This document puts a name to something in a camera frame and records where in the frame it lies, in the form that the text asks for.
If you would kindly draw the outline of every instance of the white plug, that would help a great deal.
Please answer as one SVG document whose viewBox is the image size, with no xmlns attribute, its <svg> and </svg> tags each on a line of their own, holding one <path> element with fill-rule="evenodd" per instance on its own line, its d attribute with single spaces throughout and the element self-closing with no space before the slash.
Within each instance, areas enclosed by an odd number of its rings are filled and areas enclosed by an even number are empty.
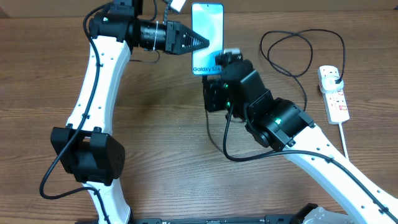
<svg viewBox="0 0 398 224">
<path fill-rule="evenodd" d="M 338 74 L 338 69 L 330 65 L 321 66 L 318 69 L 318 77 L 319 87 L 322 91 L 328 122 L 329 124 L 338 124 L 341 142 L 343 143 L 344 154 L 348 159 L 348 152 L 342 125 L 345 121 L 349 120 L 347 102 L 343 92 L 344 83 L 341 81 L 341 83 L 338 85 L 334 84 L 335 80 L 340 76 Z"/>
<path fill-rule="evenodd" d="M 331 93 L 333 91 L 342 90 L 344 81 L 336 83 L 340 78 L 338 69 L 331 65 L 324 65 L 318 69 L 319 87 L 322 93 Z"/>
</svg>

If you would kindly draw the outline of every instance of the wooden table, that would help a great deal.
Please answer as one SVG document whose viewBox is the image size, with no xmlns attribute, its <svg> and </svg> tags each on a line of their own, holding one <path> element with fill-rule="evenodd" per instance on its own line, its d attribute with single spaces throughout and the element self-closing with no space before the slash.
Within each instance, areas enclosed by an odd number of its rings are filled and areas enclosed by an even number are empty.
<svg viewBox="0 0 398 224">
<path fill-rule="evenodd" d="M 190 16 L 170 19 L 190 24 Z M 259 54 L 269 30 L 330 29 L 346 42 L 345 93 L 351 119 L 344 125 L 351 162 L 398 197 L 398 13 L 397 11 L 273 12 L 225 15 L 225 47 L 240 47 L 274 96 L 303 105 L 296 82 L 277 73 Z M 0 19 L 0 223 L 73 223 L 97 214 L 88 193 L 44 200 L 39 183 L 55 152 L 54 126 L 63 127 L 76 103 L 88 61 L 82 18 Z M 265 46 L 281 38 L 273 35 Z M 308 114 L 341 150 L 337 126 L 327 123 L 317 68 L 341 68 L 337 37 L 305 34 L 314 46 L 310 70 L 299 80 L 308 94 Z M 133 58 L 155 55 L 136 50 Z M 272 59 L 294 73 L 308 63 L 309 48 L 292 38 L 276 46 Z M 283 157 L 228 161 L 209 141 L 201 80 L 191 55 L 162 54 L 156 65 L 131 62 L 114 111 L 114 137 L 126 149 L 121 177 L 136 218 L 261 217 L 295 213 L 306 203 L 342 208 L 303 170 Z M 210 114 L 210 131 L 221 145 L 225 112 Z M 263 152 L 232 124 L 232 154 Z M 80 186 L 61 165 L 45 191 L 59 194 Z"/>
</svg>

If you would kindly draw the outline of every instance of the white power strip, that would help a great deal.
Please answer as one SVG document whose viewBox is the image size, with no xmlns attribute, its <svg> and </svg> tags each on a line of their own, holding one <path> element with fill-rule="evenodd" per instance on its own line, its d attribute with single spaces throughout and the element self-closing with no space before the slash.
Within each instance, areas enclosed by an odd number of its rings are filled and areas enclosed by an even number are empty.
<svg viewBox="0 0 398 224">
<path fill-rule="evenodd" d="M 325 78 L 339 77 L 336 67 L 330 65 L 321 66 L 318 69 L 318 77 L 320 88 L 322 88 L 322 80 Z M 349 120 L 346 98 L 343 90 L 334 90 L 329 93 L 322 93 L 323 102 L 325 103 L 326 115 L 329 124 L 338 124 L 340 128 L 341 141 L 343 143 L 344 154 L 348 159 L 348 153 L 344 138 L 342 123 Z"/>
</svg>

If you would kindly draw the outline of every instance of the robotic arm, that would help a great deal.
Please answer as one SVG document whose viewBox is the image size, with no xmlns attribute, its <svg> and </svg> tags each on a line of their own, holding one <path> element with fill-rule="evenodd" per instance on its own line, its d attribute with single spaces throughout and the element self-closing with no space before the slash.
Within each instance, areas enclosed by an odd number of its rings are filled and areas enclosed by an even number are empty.
<svg viewBox="0 0 398 224">
<path fill-rule="evenodd" d="M 115 0 L 110 4 L 109 13 L 99 12 L 90 21 L 90 35 L 101 65 L 97 65 L 91 46 L 86 77 L 67 127 L 53 128 L 50 138 L 59 155 L 80 125 L 95 84 L 97 66 L 100 66 L 97 91 L 86 121 L 70 149 L 60 157 L 65 171 L 73 174 L 76 181 L 97 190 L 90 194 L 99 214 L 95 223 L 99 224 L 140 223 L 132 219 L 119 180 L 124 166 L 124 148 L 112 137 L 114 103 L 133 48 L 179 55 L 209 46 L 208 40 L 181 23 L 142 21 L 137 18 L 141 12 L 142 0 Z M 230 116 L 246 120 L 247 131 L 260 145 L 273 148 L 273 156 L 283 154 L 309 173 L 347 211 L 349 218 L 342 215 L 339 220 L 397 222 L 397 199 L 374 185 L 347 161 L 297 105 L 288 100 L 273 99 L 251 62 L 244 61 L 238 49 L 226 50 L 216 61 L 224 68 L 221 78 L 203 82 L 208 111 L 227 109 Z M 96 194 L 101 195 L 102 203 Z M 316 215 L 308 211 L 306 219 L 301 221 L 321 223 L 324 216 Z M 152 222 L 162 223 L 160 219 L 142 223 Z"/>
</svg>

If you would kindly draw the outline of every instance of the blue phone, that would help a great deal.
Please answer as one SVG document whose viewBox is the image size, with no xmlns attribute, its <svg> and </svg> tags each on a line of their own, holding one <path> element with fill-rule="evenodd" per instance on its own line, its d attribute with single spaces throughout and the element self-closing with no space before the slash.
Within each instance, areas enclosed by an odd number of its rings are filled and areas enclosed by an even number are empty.
<svg viewBox="0 0 398 224">
<path fill-rule="evenodd" d="M 194 75 L 218 75 L 222 68 L 215 57 L 224 47 L 224 6 L 221 3 L 193 3 L 192 30 L 210 41 L 209 47 L 192 52 Z"/>
</svg>

